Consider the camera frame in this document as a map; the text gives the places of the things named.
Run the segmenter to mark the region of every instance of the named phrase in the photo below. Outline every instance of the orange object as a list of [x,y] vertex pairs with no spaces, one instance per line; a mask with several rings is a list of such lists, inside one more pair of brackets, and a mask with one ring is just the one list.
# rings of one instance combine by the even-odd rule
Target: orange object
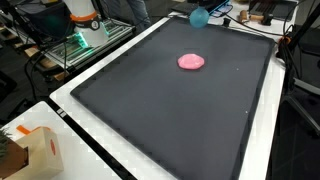
[[246,11],[246,10],[242,10],[242,11],[240,12],[239,18],[240,18],[240,22],[241,22],[241,23],[244,23],[245,21],[248,21],[247,11]]
[[89,14],[87,16],[75,16],[75,15],[71,14],[70,17],[71,17],[72,21],[77,22],[77,21],[88,21],[90,19],[95,18],[97,15],[98,15],[97,12],[94,11],[92,14]]
[[264,19],[263,16],[250,15],[250,20],[253,20],[253,21],[263,21],[263,19]]
[[47,128],[38,128],[15,142],[21,148],[28,147],[29,165],[19,169],[6,180],[52,179],[63,171],[58,137],[54,132]]
[[28,134],[30,134],[31,132],[33,132],[33,131],[35,131],[35,130],[37,130],[37,129],[39,129],[39,128],[46,128],[46,129],[48,129],[49,131],[51,131],[50,128],[44,127],[44,126],[39,126],[39,127],[35,128],[35,129],[33,129],[32,131],[26,129],[26,128],[23,127],[22,125],[19,125],[16,129],[17,129],[18,131],[20,131],[21,133],[23,133],[23,134],[25,134],[25,135],[28,135]]
[[54,142],[52,139],[50,139],[50,145],[51,145],[51,151],[53,155],[56,155],[56,146],[54,145]]
[[291,38],[289,38],[288,36],[282,36],[278,43],[280,44],[281,41],[285,40],[286,41],[286,44],[289,44],[291,42]]

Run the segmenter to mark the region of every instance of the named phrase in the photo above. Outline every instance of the pink puck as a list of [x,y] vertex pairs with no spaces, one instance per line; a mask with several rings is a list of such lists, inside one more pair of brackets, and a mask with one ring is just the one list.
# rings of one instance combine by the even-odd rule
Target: pink puck
[[204,65],[204,59],[196,54],[185,54],[178,59],[178,65],[182,69],[199,69]]

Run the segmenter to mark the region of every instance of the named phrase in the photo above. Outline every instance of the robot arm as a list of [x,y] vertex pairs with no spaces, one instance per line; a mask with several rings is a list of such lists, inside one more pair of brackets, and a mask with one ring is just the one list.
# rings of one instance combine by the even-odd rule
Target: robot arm
[[75,32],[82,38],[82,47],[97,47],[106,43],[109,33],[100,22],[91,0],[64,0],[75,22]]

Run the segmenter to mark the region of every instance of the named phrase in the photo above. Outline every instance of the blue ball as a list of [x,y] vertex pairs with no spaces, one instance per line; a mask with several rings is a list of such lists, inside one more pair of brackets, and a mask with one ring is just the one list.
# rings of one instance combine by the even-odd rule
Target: blue ball
[[204,7],[198,7],[190,15],[190,24],[195,28],[202,28],[208,24],[209,13]]

